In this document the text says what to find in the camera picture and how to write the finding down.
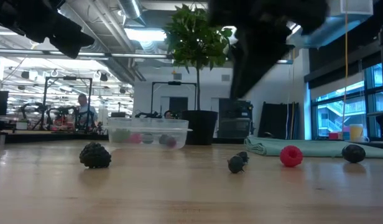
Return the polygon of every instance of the rolled mat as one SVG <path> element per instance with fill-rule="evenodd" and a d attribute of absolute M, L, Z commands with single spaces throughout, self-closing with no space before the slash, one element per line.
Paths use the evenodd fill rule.
<path fill-rule="evenodd" d="M 305 157 L 342 157 L 342 149 L 355 144 L 344 141 L 306 141 L 257 138 L 249 136 L 244 140 L 247 150 L 262 156 L 279 156 L 285 146 L 297 146 Z M 383 158 L 383 149 L 361 146 L 366 151 L 367 158 Z"/>

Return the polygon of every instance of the person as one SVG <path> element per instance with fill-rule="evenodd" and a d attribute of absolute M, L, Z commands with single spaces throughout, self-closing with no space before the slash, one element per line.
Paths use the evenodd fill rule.
<path fill-rule="evenodd" d="M 173 119 L 172 111 L 167 110 L 167 111 L 164 113 L 164 118 L 165 118 L 165 119 Z"/>
<path fill-rule="evenodd" d="M 79 113 L 85 113 L 88 111 L 88 99 L 86 98 L 86 95 L 81 93 L 79 96 L 78 96 L 78 103 L 80 104 L 80 106 L 78 107 L 78 112 Z M 88 126 L 92 126 L 92 123 L 96 123 L 96 121 L 98 120 L 98 114 L 96 113 L 96 110 L 93 106 L 90 106 L 90 112 L 93 113 L 93 117 L 89 117 L 89 121 L 88 121 Z M 81 117 L 80 117 L 80 125 L 83 126 L 86 122 L 86 113 L 83 114 Z"/>

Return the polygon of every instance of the table surface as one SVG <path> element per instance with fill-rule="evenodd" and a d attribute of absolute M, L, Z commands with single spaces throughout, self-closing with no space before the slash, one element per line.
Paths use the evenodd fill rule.
<path fill-rule="evenodd" d="M 383 223 L 383 159 L 348 164 L 249 154 L 242 145 L 181 150 L 107 146 L 109 169 L 85 169 L 86 141 L 7 144 L 0 151 L 0 224 Z"/>

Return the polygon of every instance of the green leaves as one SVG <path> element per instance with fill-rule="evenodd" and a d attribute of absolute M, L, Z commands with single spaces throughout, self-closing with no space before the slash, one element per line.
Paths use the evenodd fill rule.
<path fill-rule="evenodd" d="M 187 5 L 176 7 L 172 21 L 163 28 L 167 38 L 168 52 L 173 52 L 175 64 L 192 64 L 197 69 L 204 66 L 222 66 L 226 62 L 223 53 L 229 45 L 232 30 L 222 27 L 210 27 L 207 23 L 207 11 L 194 9 Z"/>

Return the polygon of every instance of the plastic container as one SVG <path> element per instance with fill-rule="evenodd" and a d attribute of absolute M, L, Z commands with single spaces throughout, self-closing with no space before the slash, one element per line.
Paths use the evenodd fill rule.
<path fill-rule="evenodd" d="M 143 144 L 145 147 L 181 149 L 189 122 L 179 119 L 108 118 L 111 144 Z"/>

